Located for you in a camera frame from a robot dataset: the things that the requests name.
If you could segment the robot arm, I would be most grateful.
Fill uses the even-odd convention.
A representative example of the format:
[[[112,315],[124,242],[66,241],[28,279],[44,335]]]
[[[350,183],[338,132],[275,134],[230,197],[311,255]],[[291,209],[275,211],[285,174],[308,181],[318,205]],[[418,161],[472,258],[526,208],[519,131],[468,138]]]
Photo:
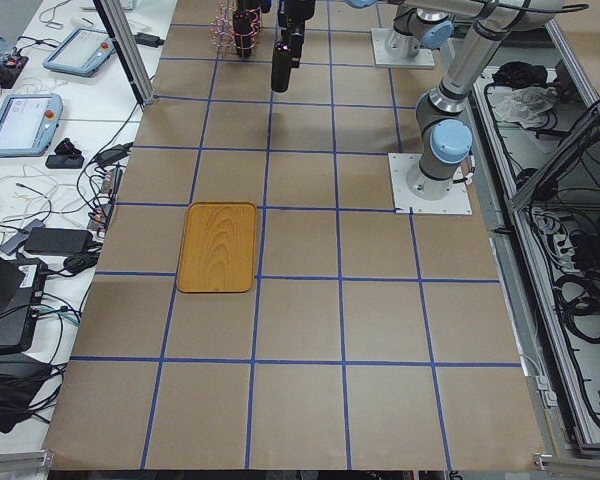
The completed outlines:
[[[436,49],[453,31],[451,16],[472,21],[460,50],[437,87],[418,101],[416,119],[423,152],[406,177],[409,190],[437,201],[449,193],[473,136],[459,119],[470,90],[500,44],[514,31],[544,26],[565,13],[563,1],[399,1],[394,30]]]
[[[375,63],[388,67],[433,68],[433,52],[439,50],[454,31],[450,16],[406,1],[390,1],[390,4],[397,6],[392,27],[372,29]]]

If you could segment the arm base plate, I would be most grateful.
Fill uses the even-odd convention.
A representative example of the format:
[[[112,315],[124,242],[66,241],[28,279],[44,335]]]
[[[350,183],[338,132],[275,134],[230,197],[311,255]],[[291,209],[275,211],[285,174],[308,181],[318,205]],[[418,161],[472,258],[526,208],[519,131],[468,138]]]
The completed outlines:
[[[371,30],[374,64],[376,67],[433,70],[431,49],[420,46],[412,35],[403,35],[393,29]]]
[[[420,154],[390,153],[394,211],[398,214],[470,216],[472,208],[460,166],[447,180],[432,180],[420,170]]]

